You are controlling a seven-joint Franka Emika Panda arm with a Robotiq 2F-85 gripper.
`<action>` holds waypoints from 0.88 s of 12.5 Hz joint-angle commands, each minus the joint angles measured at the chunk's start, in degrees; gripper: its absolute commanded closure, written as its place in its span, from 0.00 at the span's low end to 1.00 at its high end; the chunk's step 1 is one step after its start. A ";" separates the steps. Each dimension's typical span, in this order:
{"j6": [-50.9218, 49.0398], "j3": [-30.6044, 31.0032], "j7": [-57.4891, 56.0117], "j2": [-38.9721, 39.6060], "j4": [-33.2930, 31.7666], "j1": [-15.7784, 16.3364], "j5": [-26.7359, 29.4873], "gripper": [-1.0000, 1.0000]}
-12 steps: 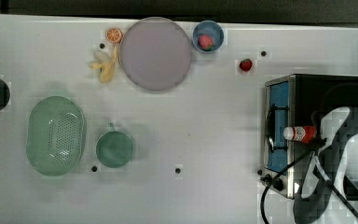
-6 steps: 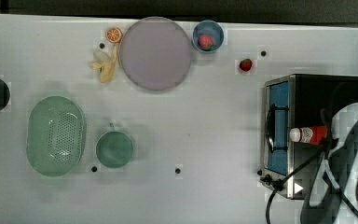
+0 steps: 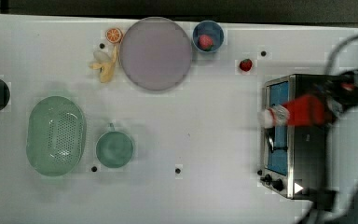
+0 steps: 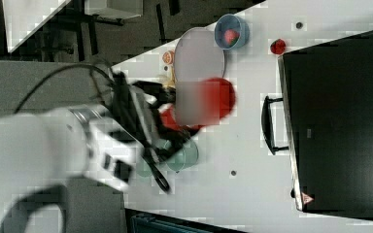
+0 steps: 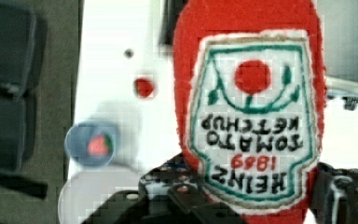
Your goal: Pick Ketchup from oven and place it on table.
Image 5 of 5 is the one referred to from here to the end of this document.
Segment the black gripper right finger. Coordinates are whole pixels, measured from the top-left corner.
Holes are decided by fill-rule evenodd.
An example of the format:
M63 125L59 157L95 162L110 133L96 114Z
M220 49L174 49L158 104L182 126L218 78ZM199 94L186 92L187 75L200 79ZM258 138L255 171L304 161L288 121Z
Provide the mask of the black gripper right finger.
M317 224L358 224L358 168L343 169L319 162L310 197Z

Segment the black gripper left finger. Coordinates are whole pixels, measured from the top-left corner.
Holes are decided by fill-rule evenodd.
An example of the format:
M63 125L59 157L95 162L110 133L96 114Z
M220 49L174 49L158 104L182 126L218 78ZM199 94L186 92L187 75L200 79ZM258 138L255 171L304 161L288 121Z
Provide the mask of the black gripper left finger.
M177 154L143 175L137 190L114 193L81 224L246 224L201 191L196 172Z

